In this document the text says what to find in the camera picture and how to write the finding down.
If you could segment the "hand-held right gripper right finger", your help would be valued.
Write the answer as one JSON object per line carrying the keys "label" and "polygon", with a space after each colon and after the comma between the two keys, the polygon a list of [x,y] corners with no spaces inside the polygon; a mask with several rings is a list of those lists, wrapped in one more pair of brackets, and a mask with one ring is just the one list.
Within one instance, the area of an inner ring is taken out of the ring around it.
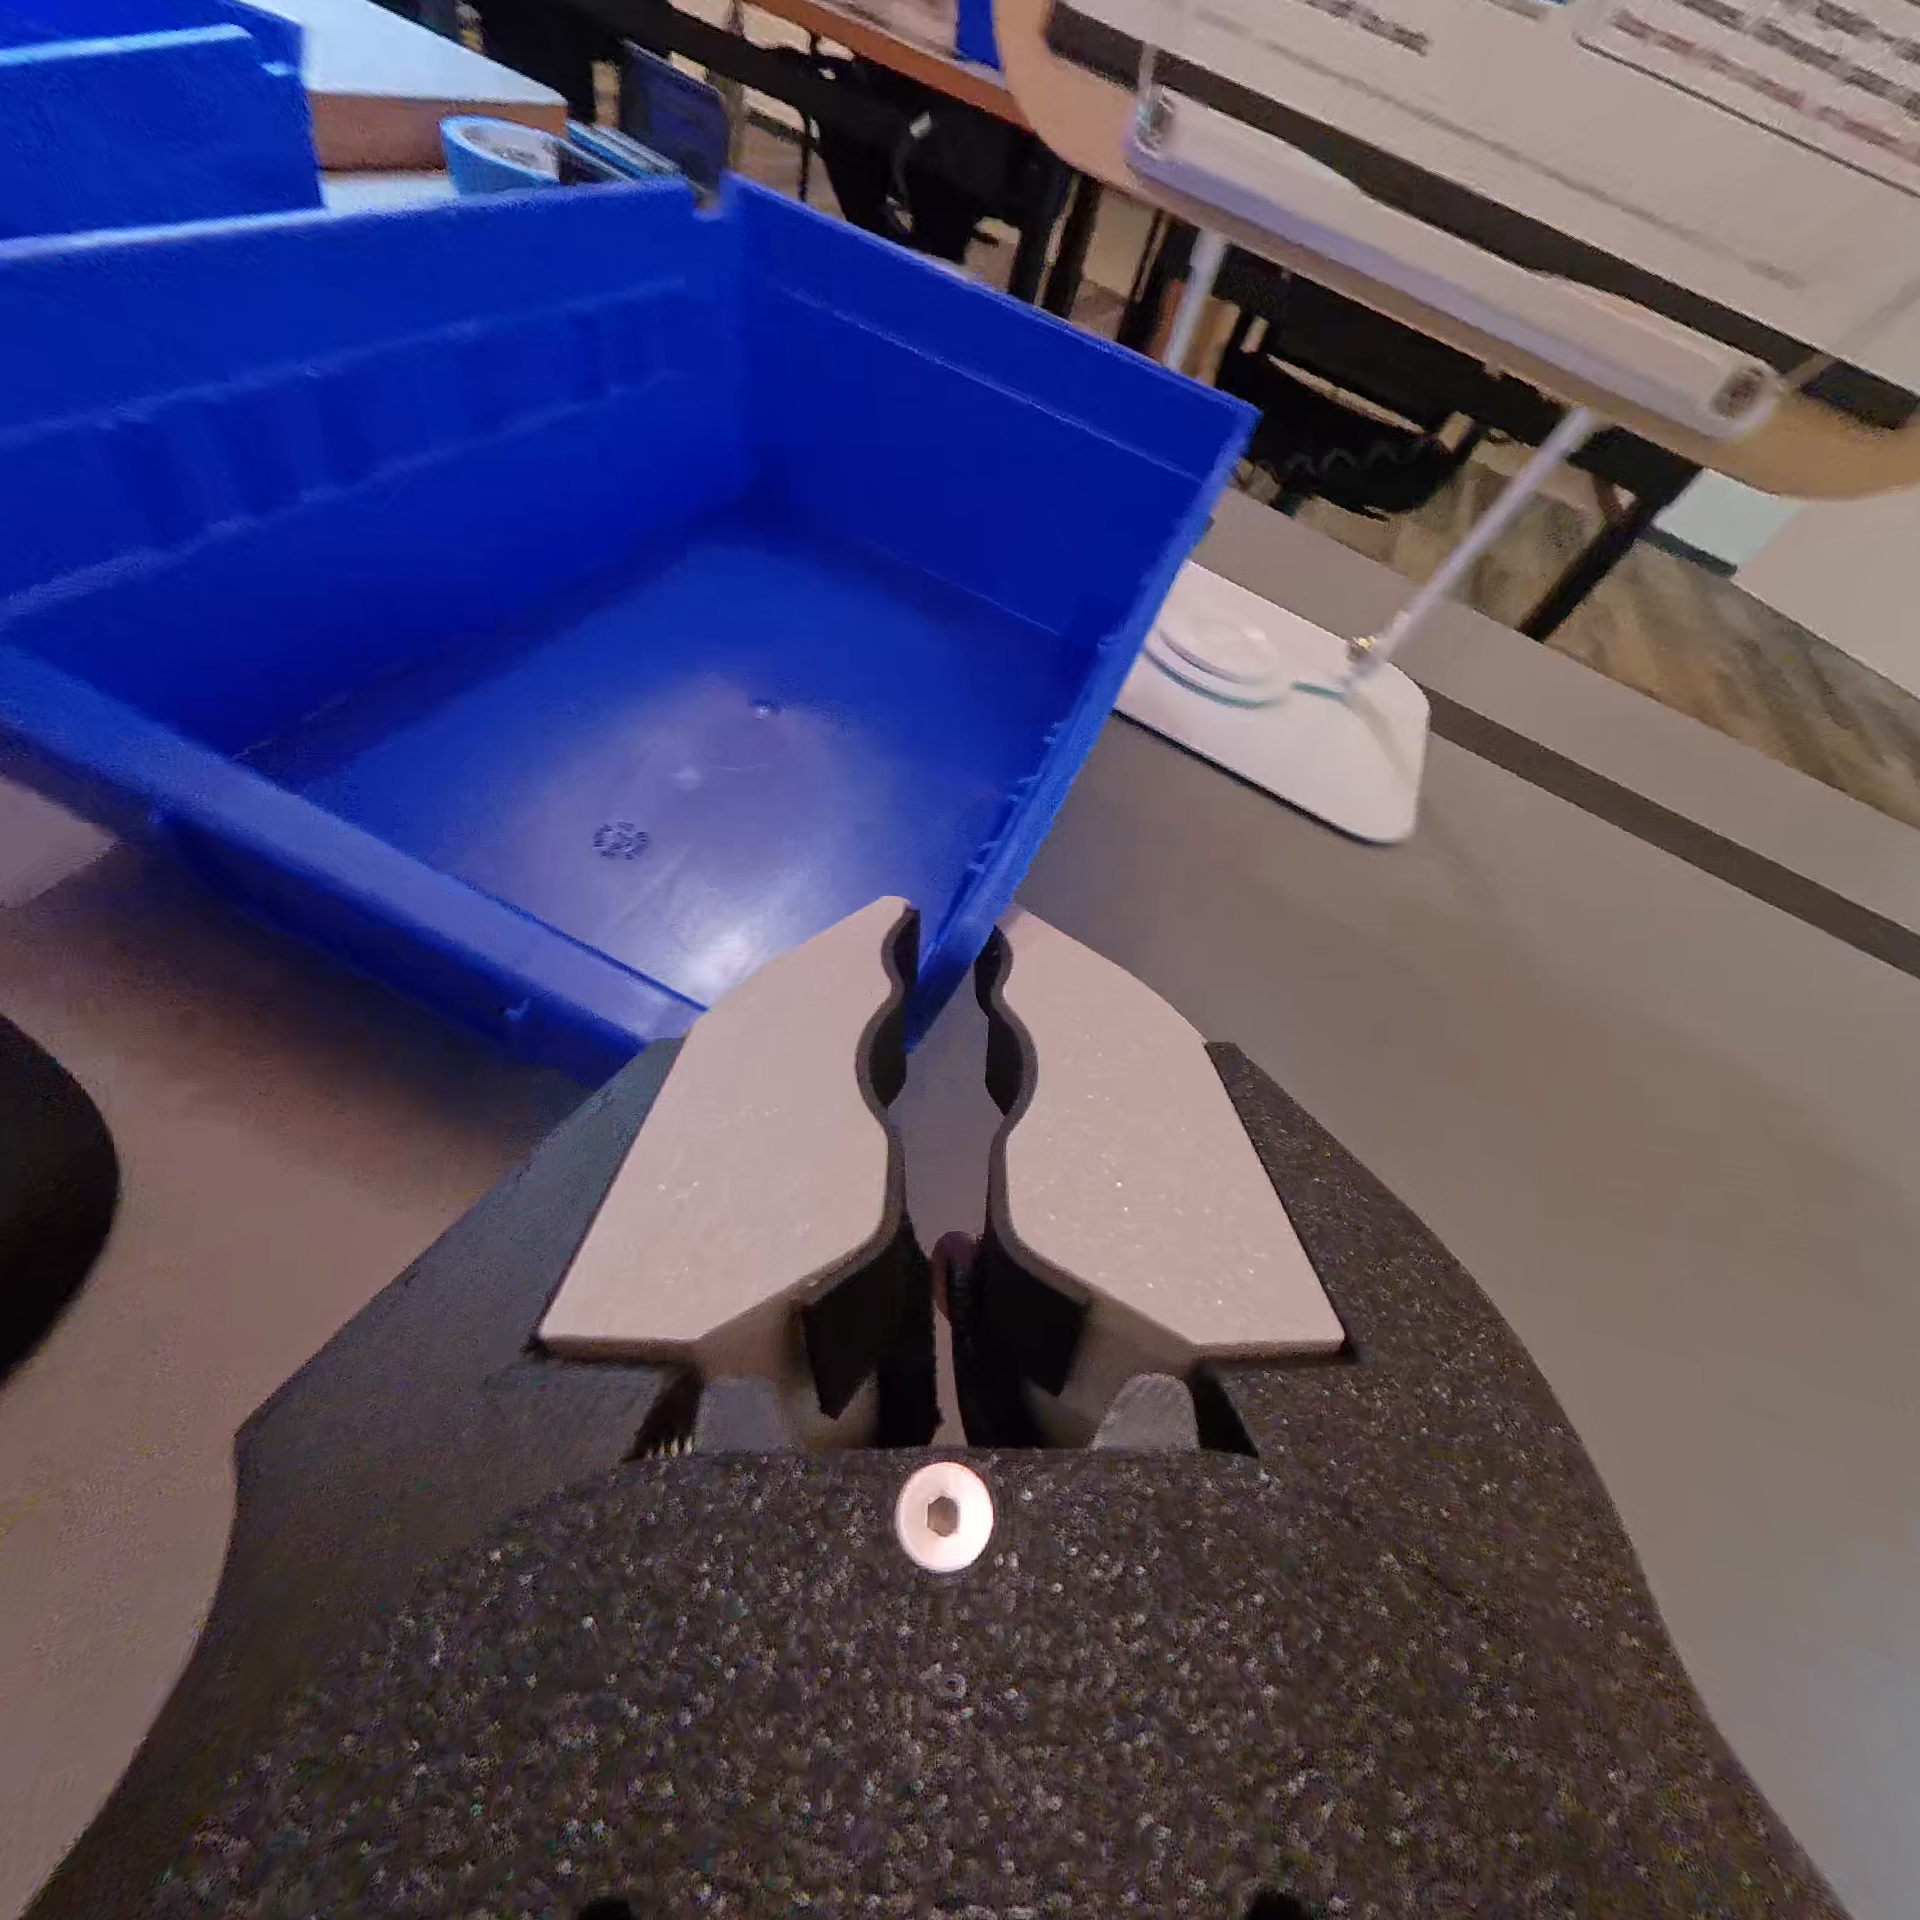
{"label": "hand-held right gripper right finger", "polygon": [[1345,1328],[1206,1038],[1041,916],[975,956],[987,1217],[969,1341],[1018,1426],[1096,1426],[1143,1379],[1329,1368]]}

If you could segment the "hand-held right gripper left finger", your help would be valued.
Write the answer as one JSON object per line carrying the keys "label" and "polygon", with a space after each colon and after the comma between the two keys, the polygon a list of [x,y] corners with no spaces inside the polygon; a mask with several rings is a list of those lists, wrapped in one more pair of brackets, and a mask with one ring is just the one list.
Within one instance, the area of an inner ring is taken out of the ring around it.
{"label": "hand-held right gripper left finger", "polygon": [[765,1379],[797,1419],[923,1419],[923,1251],[893,1095],[918,910],[765,956],[677,1038],[536,1347]]}

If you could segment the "blue plastic bin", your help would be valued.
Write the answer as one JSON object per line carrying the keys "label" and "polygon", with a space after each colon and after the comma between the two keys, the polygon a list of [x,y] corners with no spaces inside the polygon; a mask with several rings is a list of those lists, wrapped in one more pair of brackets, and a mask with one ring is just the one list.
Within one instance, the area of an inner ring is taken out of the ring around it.
{"label": "blue plastic bin", "polygon": [[577,1080],[1014,909],[1250,407],[731,180],[15,240],[7,778]]}
{"label": "blue plastic bin", "polygon": [[0,240],[319,210],[304,22],[238,0],[0,3]]}

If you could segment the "black wrist rest pad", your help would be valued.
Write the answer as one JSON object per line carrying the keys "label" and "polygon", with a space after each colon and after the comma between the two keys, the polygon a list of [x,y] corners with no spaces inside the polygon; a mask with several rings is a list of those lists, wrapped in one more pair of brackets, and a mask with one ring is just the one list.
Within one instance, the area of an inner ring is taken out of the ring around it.
{"label": "black wrist rest pad", "polygon": [[122,1150],[92,1095],[0,1018],[0,1379],[15,1379],[105,1251]]}

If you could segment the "black office chair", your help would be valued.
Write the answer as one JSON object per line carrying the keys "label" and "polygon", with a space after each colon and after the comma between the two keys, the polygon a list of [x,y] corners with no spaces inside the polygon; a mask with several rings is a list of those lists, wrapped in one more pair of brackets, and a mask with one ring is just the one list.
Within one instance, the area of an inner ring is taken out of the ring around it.
{"label": "black office chair", "polygon": [[1250,322],[1225,335],[1217,390],[1261,407],[1242,482],[1262,482],[1262,506],[1281,518],[1303,506],[1336,506],[1370,520],[1415,518],[1485,447],[1485,427],[1464,417],[1403,420],[1281,369],[1250,344]]}

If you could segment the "wooden display board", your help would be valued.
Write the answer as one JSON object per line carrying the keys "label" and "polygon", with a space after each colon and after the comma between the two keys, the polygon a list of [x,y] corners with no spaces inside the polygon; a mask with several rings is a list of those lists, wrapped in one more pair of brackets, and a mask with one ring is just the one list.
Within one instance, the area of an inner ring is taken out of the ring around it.
{"label": "wooden display board", "polygon": [[1556,329],[1569,341],[1569,359],[1531,359],[1518,344],[1495,344],[1490,335],[1449,322],[1442,310],[1424,310],[1336,257],[1299,254],[1261,229],[1225,223],[1206,204],[1191,204],[1153,173],[1137,173],[1117,149],[1133,112],[1155,104],[1153,83],[1109,83],[1096,69],[1073,69],[1044,48],[1050,0],[998,0],[997,3],[997,44],[998,77],[1073,167],[1096,180],[1133,189],[1137,204],[1218,233],[1232,254],[1250,254],[1280,270],[1315,274],[1336,296],[1351,296],[1442,344],[1461,344],[1561,400],[1584,400],[1599,420],[1619,420],[1703,473],[1724,473],[1747,488],[1777,498],[1876,498],[1907,488],[1920,473],[1920,420],[1911,390],[1871,382],[1856,369],[1835,369],[1828,359],[1806,359],[1791,369],[1777,369],[1763,359],[1744,359],[1724,341],[1703,341],[1693,329],[1675,329],[1646,310],[1594,296],[1577,284],[1523,274],[1535,329]]}

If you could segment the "blue tape roll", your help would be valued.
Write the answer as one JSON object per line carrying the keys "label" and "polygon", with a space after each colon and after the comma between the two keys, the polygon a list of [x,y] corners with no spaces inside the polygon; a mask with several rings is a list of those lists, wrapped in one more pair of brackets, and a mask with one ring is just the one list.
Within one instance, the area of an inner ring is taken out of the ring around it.
{"label": "blue tape roll", "polygon": [[452,198],[528,198],[560,180],[560,129],[490,118],[490,112],[446,112],[438,157]]}

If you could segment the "wood-top desk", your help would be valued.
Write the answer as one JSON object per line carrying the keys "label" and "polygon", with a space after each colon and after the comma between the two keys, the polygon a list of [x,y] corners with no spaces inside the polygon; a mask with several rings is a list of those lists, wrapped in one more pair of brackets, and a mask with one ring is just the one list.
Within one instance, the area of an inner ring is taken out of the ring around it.
{"label": "wood-top desk", "polygon": [[964,48],[918,31],[923,3],[740,0],[740,11],[779,17],[831,48],[868,58],[918,89],[939,89],[944,100],[1032,129],[998,69],[969,64]]}

